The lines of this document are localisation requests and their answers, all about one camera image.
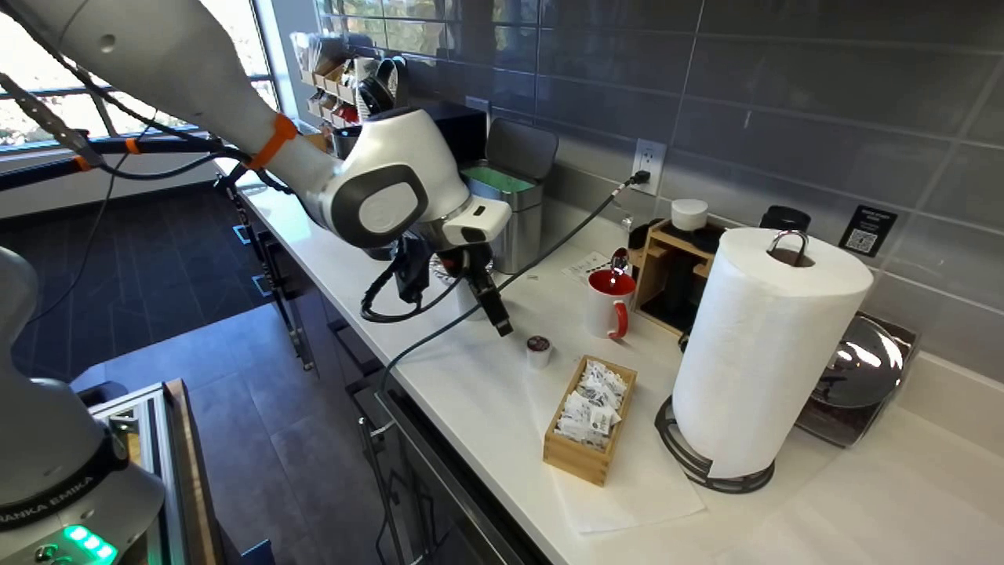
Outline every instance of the gray tile backsplash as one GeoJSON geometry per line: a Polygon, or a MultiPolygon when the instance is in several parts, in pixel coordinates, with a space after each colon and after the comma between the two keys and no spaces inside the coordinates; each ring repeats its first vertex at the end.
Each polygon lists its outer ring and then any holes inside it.
{"type": "Polygon", "coordinates": [[[867,311],[1004,384],[1000,0],[348,0],[350,29],[404,49],[411,88],[485,96],[561,135],[550,197],[599,204],[636,137],[667,144],[658,194],[759,224],[896,215],[867,311]]]}

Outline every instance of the paper towel roll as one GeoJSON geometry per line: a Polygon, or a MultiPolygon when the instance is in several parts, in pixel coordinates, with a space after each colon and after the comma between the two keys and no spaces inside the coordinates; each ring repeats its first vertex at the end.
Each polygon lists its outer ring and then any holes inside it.
{"type": "Polygon", "coordinates": [[[769,254],[776,228],[729,228],[675,380],[681,435],[713,457],[710,476],[776,462],[849,317],[871,285],[854,254],[808,238],[811,268],[769,254]]]}

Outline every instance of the small cardboard box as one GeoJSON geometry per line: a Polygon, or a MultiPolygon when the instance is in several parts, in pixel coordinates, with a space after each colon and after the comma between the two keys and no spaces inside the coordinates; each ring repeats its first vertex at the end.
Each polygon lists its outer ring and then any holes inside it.
{"type": "Polygon", "coordinates": [[[608,465],[610,465],[610,457],[619,452],[622,430],[627,425],[627,409],[631,409],[632,389],[636,389],[636,375],[631,367],[583,356],[576,372],[573,372],[573,377],[572,377],[572,384],[567,384],[567,389],[565,389],[565,396],[561,396],[561,401],[559,401],[559,409],[554,409],[551,425],[544,428],[543,462],[603,486],[606,473],[608,473],[608,465]],[[561,417],[561,409],[565,409],[565,398],[576,389],[576,384],[586,375],[586,361],[606,364],[608,372],[622,375],[622,380],[627,384],[627,389],[622,396],[622,405],[619,405],[622,420],[613,425],[613,430],[610,430],[606,447],[576,444],[576,440],[561,435],[554,430],[559,417],[561,417]]]}

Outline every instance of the white countertop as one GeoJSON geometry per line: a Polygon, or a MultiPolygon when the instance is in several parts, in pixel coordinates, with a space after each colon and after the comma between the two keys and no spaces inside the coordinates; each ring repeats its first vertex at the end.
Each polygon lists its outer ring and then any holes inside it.
{"type": "MultiPolygon", "coordinates": [[[[449,297],[406,324],[361,320],[361,292],[382,265],[318,228],[294,197],[247,192],[247,204],[382,361],[458,313],[449,297]]],[[[681,351],[643,317],[631,320],[624,345],[580,329],[573,268],[589,254],[592,249],[572,241],[504,290],[514,336],[498,338],[478,313],[394,372],[550,558],[1000,561],[1004,457],[901,405],[890,405],[849,449],[793,430],[776,462],[776,479],[759,493],[720,496],[686,483],[653,428],[681,351]],[[554,345],[543,372],[525,361],[531,333],[554,345]],[[580,356],[640,375],[606,486],[543,462],[543,430],[580,356]]],[[[391,285],[375,307],[406,311],[391,285]]]]}

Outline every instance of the dark floor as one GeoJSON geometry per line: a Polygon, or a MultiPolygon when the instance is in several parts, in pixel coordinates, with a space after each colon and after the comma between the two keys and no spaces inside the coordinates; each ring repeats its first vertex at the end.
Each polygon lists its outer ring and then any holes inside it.
{"type": "Polygon", "coordinates": [[[211,185],[113,200],[67,294],[94,218],[98,204],[0,224],[0,246],[29,257],[43,285],[41,317],[14,342],[24,375],[71,380],[267,300],[250,285],[258,257],[233,235],[238,215],[211,185]]]}
{"type": "Polygon", "coordinates": [[[343,387],[353,361],[325,333],[318,292],[297,297],[318,372],[302,372],[271,305],[90,367],[87,387],[185,380],[216,516],[235,547],[271,540],[280,565],[380,561],[380,496],[343,387]]]}

